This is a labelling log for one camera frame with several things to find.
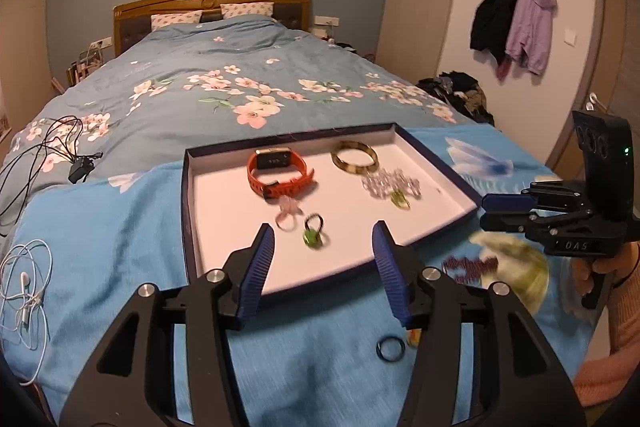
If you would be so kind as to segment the right forearm pink sleeve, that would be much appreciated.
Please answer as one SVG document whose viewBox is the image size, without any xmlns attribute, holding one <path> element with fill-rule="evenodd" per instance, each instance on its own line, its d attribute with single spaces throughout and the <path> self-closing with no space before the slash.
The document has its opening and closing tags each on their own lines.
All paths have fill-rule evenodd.
<svg viewBox="0 0 640 427">
<path fill-rule="evenodd" d="M 610 355 L 585 362 L 574 379 L 584 407 L 617 397 L 639 364 L 639 263 L 627 280 L 613 282 L 606 307 Z"/>
</svg>

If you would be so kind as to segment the right hand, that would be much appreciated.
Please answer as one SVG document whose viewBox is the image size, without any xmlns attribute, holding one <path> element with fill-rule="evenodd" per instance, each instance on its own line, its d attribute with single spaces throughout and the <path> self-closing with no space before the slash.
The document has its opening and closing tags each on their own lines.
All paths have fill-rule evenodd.
<svg viewBox="0 0 640 427">
<path fill-rule="evenodd" d="M 639 263 L 639 243 L 626 243 L 620 251 L 611 258 L 600 258 L 588 260 L 574 258 L 570 262 L 572 267 L 572 277 L 576 291 L 579 295 L 585 296 L 593 290 L 596 274 L 614 274 L 614 283 L 627 280 L 634 273 Z"/>
</svg>

